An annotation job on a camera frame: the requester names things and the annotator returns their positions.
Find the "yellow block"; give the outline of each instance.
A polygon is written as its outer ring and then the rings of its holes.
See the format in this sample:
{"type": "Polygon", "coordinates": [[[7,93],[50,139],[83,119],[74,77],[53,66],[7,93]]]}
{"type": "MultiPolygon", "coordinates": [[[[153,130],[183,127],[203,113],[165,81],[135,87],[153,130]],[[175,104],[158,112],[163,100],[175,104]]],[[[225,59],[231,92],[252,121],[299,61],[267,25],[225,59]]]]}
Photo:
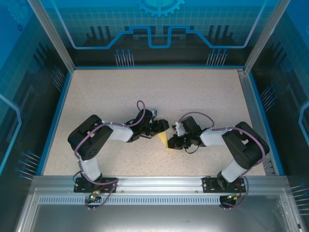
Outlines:
{"type": "Polygon", "coordinates": [[[161,141],[163,142],[163,144],[165,145],[165,147],[167,149],[169,149],[169,146],[168,146],[168,138],[166,136],[166,132],[161,132],[158,134],[159,138],[161,139],[161,141]]]}

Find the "vented metal strip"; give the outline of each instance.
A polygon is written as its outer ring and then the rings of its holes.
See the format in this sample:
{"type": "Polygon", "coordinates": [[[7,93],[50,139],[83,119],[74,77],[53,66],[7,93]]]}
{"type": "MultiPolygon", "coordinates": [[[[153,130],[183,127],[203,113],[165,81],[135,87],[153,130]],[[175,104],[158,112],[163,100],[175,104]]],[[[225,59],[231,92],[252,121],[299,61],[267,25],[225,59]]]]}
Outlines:
{"type": "MultiPolygon", "coordinates": [[[[87,196],[41,196],[39,204],[84,205],[87,196]]],[[[111,196],[107,205],[220,205],[220,196],[111,196]]]]}

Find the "black cable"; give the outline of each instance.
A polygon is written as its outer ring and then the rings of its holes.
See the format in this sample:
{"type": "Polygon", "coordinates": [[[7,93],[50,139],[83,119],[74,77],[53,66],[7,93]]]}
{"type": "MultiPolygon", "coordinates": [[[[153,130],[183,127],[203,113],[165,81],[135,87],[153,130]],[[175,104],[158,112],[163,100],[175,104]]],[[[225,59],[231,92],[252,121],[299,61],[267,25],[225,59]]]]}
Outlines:
{"type": "Polygon", "coordinates": [[[125,124],[126,125],[131,125],[131,122],[133,121],[134,119],[131,119],[130,121],[126,122],[125,124]]]}
{"type": "Polygon", "coordinates": [[[145,138],[145,139],[151,139],[152,138],[152,136],[151,137],[147,137],[147,136],[144,136],[144,135],[141,135],[141,137],[145,138]]]}
{"type": "Polygon", "coordinates": [[[74,180],[74,177],[77,176],[79,173],[81,173],[82,171],[78,171],[73,177],[72,177],[72,180],[74,181],[75,183],[75,180],[74,180]]]}
{"type": "Polygon", "coordinates": [[[193,154],[193,153],[195,153],[195,152],[198,150],[198,148],[199,148],[199,146],[197,146],[197,149],[196,149],[195,151],[193,151],[193,152],[188,152],[188,151],[187,151],[187,148],[185,148],[185,151],[186,151],[186,153],[188,153],[188,154],[193,154]]]}

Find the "table surface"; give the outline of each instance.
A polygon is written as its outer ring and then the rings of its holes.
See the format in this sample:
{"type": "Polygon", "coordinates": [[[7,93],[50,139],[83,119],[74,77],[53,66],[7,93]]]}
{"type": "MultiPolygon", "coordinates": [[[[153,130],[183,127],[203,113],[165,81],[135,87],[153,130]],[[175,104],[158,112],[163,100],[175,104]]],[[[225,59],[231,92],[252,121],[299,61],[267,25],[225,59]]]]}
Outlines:
{"type": "MultiPolygon", "coordinates": [[[[77,70],[44,175],[73,175],[79,171],[68,135],[92,114],[121,123],[135,118],[137,100],[143,100],[149,110],[157,109],[157,119],[166,119],[170,126],[190,111],[208,114],[215,128],[241,121],[251,125],[237,70],[77,70]]],[[[192,116],[202,129],[211,125],[203,116],[192,116]]],[[[192,155],[184,150],[168,150],[158,136],[133,143],[107,141],[97,158],[103,175],[117,176],[217,175],[233,159],[225,146],[200,147],[192,155]]],[[[265,175],[265,171],[258,165],[248,174],[265,175]]]]}

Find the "glass panel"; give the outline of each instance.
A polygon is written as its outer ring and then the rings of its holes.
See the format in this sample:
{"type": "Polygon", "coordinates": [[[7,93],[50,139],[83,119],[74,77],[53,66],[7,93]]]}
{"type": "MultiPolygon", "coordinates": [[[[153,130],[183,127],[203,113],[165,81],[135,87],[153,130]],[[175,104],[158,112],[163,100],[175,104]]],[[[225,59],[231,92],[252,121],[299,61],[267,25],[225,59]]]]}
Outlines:
{"type": "Polygon", "coordinates": [[[0,225],[13,231],[68,70],[27,1],[0,0],[0,35],[0,225]]]}
{"type": "Polygon", "coordinates": [[[245,63],[277,1],[42,2],[77,66],[222,66],[245,63]]]}
{"type": "MultiPolygon", "coordinates": [[[[265,121],[291,187],[309,184],[308,7],[306,0],[290,2],[252,70],[265,121]]],[[[295,190],[307,198],[302,186],[295,190]]],[[[306,209],[308,202],[303,203],[300,208],[306,209]]]]}

